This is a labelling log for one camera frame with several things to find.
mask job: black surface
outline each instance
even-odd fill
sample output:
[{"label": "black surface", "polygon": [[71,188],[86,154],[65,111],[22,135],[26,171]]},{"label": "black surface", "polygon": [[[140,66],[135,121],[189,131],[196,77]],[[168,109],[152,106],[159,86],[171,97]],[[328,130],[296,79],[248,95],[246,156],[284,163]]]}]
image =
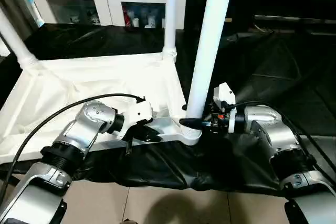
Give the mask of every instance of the black surface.
[{"label": "black surface", "polygon": [[[223,37],[217,55],[212,90],[226,81],[238,101],[265,100],[299,122],[314,135],[336,135],[336,92],[333,87],[335,41],[332,37],[308,35],[248,35]],[[198,34],[177,32],[177,72],[186,99],[190,91]],[[122,27],[44,25],[27,41],[40,60],[160,52],[163,32]],[[0,64],[5,101],[20,69],[13,55]],[[336,161],[336,141],[318,142]],[[329,172],[309,145],[318,163]],[[117,182],[125,186],[217,189],[282,195],[264,144],[249,135],[229,138],[205,133],[195,146],[180,142],[135,146],[93,152],[75,174],[75,179]],[[35,161],[19,162],[17,173],[25,173]],[[6,170],[8,165],[0,166]]]}]

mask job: white pole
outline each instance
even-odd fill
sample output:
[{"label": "white pole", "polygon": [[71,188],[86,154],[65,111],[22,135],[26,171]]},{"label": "white pole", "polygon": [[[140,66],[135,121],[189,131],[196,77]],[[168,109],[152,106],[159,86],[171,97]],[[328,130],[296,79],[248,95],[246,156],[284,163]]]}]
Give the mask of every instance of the white pole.
[{"label": "white pole", "polygon": [[176,0],[167,0],[165,8],[165,31],[163,58],[173,58],[176,60]]},{"label": "white pole", "polygon": [[17,57],[17,61],[22,69],[32,66],[38,60],[35,56],[29,52],[26,45],[23,43],[21,38],[18,36],[14,27],[9,22],[8,18],[4,14],[3,10],[0,8],[0,33],[9,44],[13,52]]},{"label": "white pole", "polygon": [[[204,110],[212,71],[221,39],[229,0],[207,0],[201,36],[198,44],[193,81],[187,106],[187,118],[201,118]],[[201,131],[181,128],[189,139],[200,137]]]}]

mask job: black cable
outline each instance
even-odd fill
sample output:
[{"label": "black cable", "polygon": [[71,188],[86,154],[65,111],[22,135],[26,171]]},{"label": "black cable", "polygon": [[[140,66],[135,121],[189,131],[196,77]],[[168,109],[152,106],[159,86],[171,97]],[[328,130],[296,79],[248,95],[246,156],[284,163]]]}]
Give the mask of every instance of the black cable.
[{"label": "black cable", "polygon": [[8,183],[9,183],[9,180],[12,176],[12,173],[13,173],[13,170],[14,170],[14,167],[16,165],[16,162],[18,161],[24,147],[27,145],[28,141],[35,135],[35,133],[40,129],[42,128],[45,124],[47,124],[50,120],[52,120],[53,118],[55,118],[56,116],[58,116],[59,114],[63,113],[64,111],[72,108],[72,107],[75,107],[77,105],[80,105],[82,103],[85,103],[85,102],[89,102],[89,101],[92,101],[92,100],[95,100],[95,99],[100,99],[100,98],[105,98],[105,97],[130,97],[130,98],[135,98],[137,102],[142,102],[144,101],[143,98],[141,97],[137,97],[136,95],[132,95],[132,94],[123,94],[123,93],[115,93],[115,94],[102,94],[102,95],[97,95],[95,97],[90,97],[90,98],[86,98],[86,99],[83,99],[81,101],[78,101],[78,102],[74,102],[68,106],[65,106],[64,108],[56,111],[54,114],[52,114],[51,116],[49,116],[47,119],[45,119],[44,121],[42,121],[38,126],[36,126],[36,128],[34,128],[30,134],[26,137],[26,139],[22,142],[20,148],[18,149],[17,153],[15,154],[14,158],[13,158],[13,162],[11,163],[10,165],[10,168],[7,172],[7,175],[6,175],[6,178],[2,184],[2,187],[1,187],[1,190],[0,190],[0,204],[3,202],[4,200],[4,197],[5,197],[5,194],[6,194],[6,191],[7,191],[7,186],[8,186]]},{"label": "black cable", "polygon": [[334,188],[336,188],[336,182],[326,173],[318,164],[314,164],[316,170],[318,170],[329,182],[332,184]]},{"label": "black cable", "polygon": [[265,105],[268,106],[272,109],[274,109],[275,111],[277,111],[282,118],[288,123],[288,127],[294,132],[299,144],[301,145],[302,150],[304,151],[304,153],[310,157],[311,154],[309,153],[309,151],[307,150],[307,147],[305,146],[300,134],[297,132],[297,130],[295,128],[297,128],[298,130],[300,130],[306,137],[307,139],[311,142],[311,144],[318,150],[318,152],[321,154],[321,156],[324,158],[324,160],[328,163],[328,165],[332,168],[332,170],[336,173],[336,165],[333,164],[333,162],[331,161],[331,159],[327,156],[327,154],[322,150],[322,148],[318,145],[318,143],[315,141],[315,139],[313,139],[311,137],[311,135],[309,135],[307,133],[307,131],[305,131],[300,125],[298,125],[297,123],[293,123],[292,120],[290,120],[285,114],[283,114],[280,110],[278,110],[276,107],[274,107],[271,104],[268,104],[266,102],[258,102],[258,101],[247,101],[247,102],[241,102],[241,103],[237,103],[234,105],[230,105],[227,108],[232,109],[235,107],[239,107],[239,106],[243,106],[243,105]]}]

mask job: floor tile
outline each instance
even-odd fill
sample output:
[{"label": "floor tile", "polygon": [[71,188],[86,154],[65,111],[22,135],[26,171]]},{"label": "floor tile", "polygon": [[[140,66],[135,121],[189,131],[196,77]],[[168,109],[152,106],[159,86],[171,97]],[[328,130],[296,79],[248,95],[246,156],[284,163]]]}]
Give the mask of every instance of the floor tile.
[{"label": "floor tile", "polygon": [[62,224],[119,224],[128,188],[115,183],[73,182],[64,201],[67,212]]},{"label": "floor tile", "polygon": [[229,224],[227,194],[219,191],[130,188],[124,219],[138,224]]},{"label": "floor tile", "polygon": [[286,199],[280,197],[228,193],[231,224],[288,224]]}]

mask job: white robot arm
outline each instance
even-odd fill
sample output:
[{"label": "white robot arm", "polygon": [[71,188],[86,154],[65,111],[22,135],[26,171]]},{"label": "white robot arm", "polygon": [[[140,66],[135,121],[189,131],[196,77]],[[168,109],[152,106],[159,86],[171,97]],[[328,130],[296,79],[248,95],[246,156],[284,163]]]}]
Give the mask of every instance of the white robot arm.
[{"label": "white robot arm", "polygon": [[181,119],[180,123],[194,129],[207,127],[218,134],[253,134],[268,146],[269,162],[289,200],[285,210],[290,223],[336,223],[333,185],[315,169],[312,157],[277,111],[264,105],[236,106],[235,95],[226,83],[215,88],[214,102],[217,108],[210,121]]},{"label": "white robot arm", "polygon": [[137,103],[121,114],[99,101],[85,103],[52,146],[41,150],[41,161],[29,169],[1,206],[0,223],[60,223],[67,208],[63,196],[97,135],[116,132],[117,139],[122,139],[131,127],[151,119],[148,101]]}]

